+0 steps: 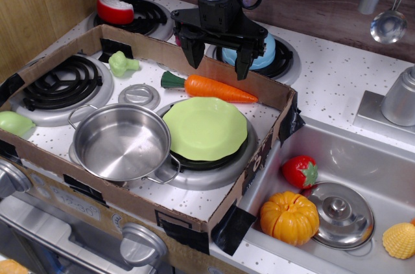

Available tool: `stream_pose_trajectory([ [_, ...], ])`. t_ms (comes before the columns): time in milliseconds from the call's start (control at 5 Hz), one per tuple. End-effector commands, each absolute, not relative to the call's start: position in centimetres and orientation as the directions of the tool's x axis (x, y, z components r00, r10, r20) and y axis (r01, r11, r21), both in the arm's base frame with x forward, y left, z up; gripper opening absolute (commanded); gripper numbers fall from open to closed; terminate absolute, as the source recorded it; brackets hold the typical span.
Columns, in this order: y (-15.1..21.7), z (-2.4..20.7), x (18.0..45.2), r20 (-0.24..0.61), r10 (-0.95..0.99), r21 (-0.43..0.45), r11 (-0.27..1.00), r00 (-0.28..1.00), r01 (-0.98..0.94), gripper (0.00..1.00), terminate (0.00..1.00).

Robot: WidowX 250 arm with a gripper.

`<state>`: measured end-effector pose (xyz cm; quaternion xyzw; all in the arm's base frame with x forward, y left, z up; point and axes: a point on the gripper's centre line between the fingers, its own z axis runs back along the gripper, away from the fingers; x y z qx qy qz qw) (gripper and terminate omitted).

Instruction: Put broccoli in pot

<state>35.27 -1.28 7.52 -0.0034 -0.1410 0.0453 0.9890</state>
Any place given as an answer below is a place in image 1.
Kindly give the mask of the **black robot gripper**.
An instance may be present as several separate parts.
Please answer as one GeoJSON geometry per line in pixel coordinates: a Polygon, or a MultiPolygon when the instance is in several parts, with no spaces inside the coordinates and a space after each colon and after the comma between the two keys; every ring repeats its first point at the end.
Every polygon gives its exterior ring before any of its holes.
{"type": "Polygon", "coordinates": [[[239,0],[198,0],[197,8],[174,10],[174,34],[191,67],[204,57],[205,43],[236,50],[235,72],[244,80],[258,56],[265,53],[268,31],[249,19],[239,0]]]}

